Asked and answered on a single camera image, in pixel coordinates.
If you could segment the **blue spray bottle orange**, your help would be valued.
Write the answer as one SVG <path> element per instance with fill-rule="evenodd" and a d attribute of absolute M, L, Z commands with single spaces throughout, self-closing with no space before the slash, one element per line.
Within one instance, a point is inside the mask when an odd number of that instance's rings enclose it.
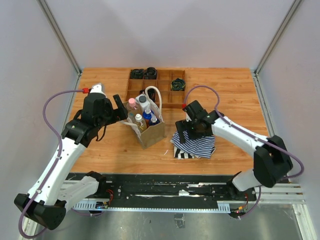
<path fill-rule="evenodd" d="M 143 118 L 145 119 L 145 121 L 148 123 L 149 120 L 152 118 L 152 114 L 154 112 L 151 110 L 151 105 L 147 105 L 142 113 Z"/>

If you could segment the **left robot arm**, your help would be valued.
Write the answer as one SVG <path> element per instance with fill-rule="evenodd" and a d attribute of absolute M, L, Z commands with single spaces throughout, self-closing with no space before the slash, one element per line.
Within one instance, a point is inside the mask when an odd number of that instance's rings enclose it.
<path fill-rule="evenodd" d="M 54 230 L 78 202 L 91 195 L 101 198 L 107 193 L 106 177 L 94 171 L 88 172 L 67 189 L 61 189 L 71 168 L 91 141 L 102 140 L 99 131 L 128 117 L 128 110 L 117 94 L 113 96 L 117 107 L 113 108 L 103 84 L 95 84 L 80 92 L 86 95 L 83 107 L 65 125 L 63 131 L 58 133 L 48 124 L 58 138 L 58 146 L 47 167 L 27 193 L 19 193 L 14 199 L 14 204 L 21 211 L 18 229 L 23 236 L 24 218 L 45 229 Z"/>

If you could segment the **pink cap clear bottle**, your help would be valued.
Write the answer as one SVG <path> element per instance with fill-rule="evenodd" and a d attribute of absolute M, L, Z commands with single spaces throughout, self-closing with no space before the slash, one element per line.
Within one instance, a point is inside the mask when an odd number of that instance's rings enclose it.
<path fill-rule="evenodd" d="M 130 98 L 126 104 L 126 109 L 128 111 L 128 117 L 132 120 L 135 119 L 136 114 L 141 112 L 139 103 L 135 98 Z"/>

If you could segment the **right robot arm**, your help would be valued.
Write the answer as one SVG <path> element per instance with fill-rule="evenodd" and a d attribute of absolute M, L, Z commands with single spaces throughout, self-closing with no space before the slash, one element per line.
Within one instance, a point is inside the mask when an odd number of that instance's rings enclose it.
<path fill-rule="evenodd" d="M 292 170 L 293 163 L 281 137 L 252 132 L 217 109 L 207 112 L 197 100 L 185 105 L 182 110 L 188 119 L 175 123 L 180 143 L 214 135 L 231 142 L 253 158 L 252 169 L 240 171 L 227 181 L 226 193 L 230 199 L 240 199 L 251 188 L 272 188 Z"/>

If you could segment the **blue striped cloth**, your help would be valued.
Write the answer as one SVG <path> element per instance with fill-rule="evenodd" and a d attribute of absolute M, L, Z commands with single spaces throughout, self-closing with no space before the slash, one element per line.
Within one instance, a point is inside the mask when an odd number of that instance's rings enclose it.
<path fill-rule="evenodd" d="M 189 138 L 186 143 L 180 143 L 179 135 L 176 131 L 173 134 L 170 142 L 173 144 L 173 149 L 174 147 L 177 147 L 186 153 L 198 156 L 200 158 L 210 159 L 216 150 L 216 138 L 214 135 L 205 136 L 199 139 Z"/>

